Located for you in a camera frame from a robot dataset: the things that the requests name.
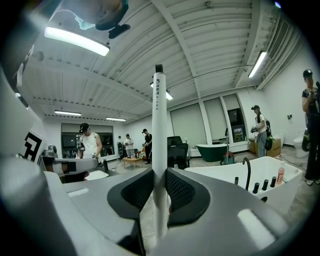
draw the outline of office chair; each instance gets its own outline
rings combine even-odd
[[[178,165],[179,169],[184,170],[188,167],[187,163],[187,153],[188,144],[180,143],[177,145],[167,146],[167,163],[168,167],[174,167],[175,164]]]

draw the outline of floor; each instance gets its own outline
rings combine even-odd
[[[320,185],[313,184],[312,186],[306,185],[304,181],[305,169],[307,168],[308,156],[303,158],[295,158],[295,149],[290,147],[283,147],[281,150],[282,158],[280,160],[287,162],[290,165],[298,166],[303,170],[302,179],[300,182],[299,190],[291,204],[290,211],[287,215],[283,216],[288,223],[294,225],[304,219],[312,210],[315,203],[315,199],[318,198],[320,192]],[[247,157],[249,160],[256,158],[250,152],[235,154],[235,162],[239,163]],[[190,167],[209,167],[220,165],[219,162],[206,162],[202,158],[192,158],[190,160]],[[141,171],[149,167],[149,164],[141,164],[137,169]],[[108,163],[108,168],[111,170],[110,175],[125,174],[131,172],[134,166],[126,165],[124,168],[123,161],[113,161]],[[142,236],[144,241],[144,246],[146,251],[150,251],[152,247],[156,244],[155,242],[155,226],[154,226],[154,213],[153,213],[153,196],[150,195],[148,201],[146,202],[144,208],[140,213],[140,224],[142,229]]]

